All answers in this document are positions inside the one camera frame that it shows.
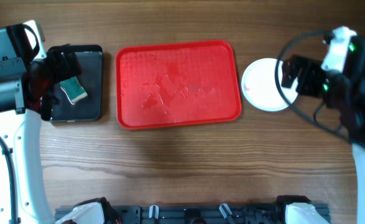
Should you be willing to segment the green yellow sponge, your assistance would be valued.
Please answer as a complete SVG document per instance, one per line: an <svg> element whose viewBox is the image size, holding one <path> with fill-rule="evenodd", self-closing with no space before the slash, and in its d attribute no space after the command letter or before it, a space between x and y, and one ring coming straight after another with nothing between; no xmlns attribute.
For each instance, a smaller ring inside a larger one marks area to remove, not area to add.
<svg viewBox="0 0 365 224"><path fill-rule="evenodd" d="M66 94L72 105L88 96L77 77L71 77L68 80L61 81L60 88Z"/></svg>

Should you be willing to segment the white plate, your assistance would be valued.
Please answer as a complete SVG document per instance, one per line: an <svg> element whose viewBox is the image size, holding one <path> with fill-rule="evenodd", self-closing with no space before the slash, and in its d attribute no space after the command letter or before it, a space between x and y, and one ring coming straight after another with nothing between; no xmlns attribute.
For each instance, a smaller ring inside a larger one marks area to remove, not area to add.
<svg viewBox="0 0 365 224"><path fill-rule="evenodd" d="M275 58L262 58L251 63L244 71L241 88L244 97L255 108L277 112L288 108L275 82Z"/></svg>

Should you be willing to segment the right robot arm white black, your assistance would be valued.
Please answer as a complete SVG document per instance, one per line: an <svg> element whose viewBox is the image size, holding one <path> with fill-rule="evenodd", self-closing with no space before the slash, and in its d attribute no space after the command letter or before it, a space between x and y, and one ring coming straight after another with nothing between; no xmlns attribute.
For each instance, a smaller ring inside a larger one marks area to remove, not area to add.
<svg viewBox="0 0 365 224"><path fill-rule="evenodd" d="M296 36L288 42L277 57L274 79L277 91L288 107L304 121L349 143L353 148L358 182L357 222L365 223L365 37L344 37L336 52L329 51L332 61L341 68L332 68L324 60L293 55L283 57L300 41L322 35L328 45L338 37L328 30L317 30ZM302 96L319 98L321 106L340 112L340 125L347 130L342 135L338 129L320 124L315 116L307 116L293 105L282 92L298 81L296 92Z"/></svg>

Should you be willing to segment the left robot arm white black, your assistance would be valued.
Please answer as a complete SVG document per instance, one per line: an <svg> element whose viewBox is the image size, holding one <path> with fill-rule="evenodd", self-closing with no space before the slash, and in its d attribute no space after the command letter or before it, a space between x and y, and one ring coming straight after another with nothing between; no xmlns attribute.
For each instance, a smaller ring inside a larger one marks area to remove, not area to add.
<svg viewBox="0 0 365 224"><path fill-rule="evenodd" d="M44 121L95 121L101 115L103 50L48 50L35 21L0 28L0 223L120 223L104 198L55 218L40 158Z"/></svg>

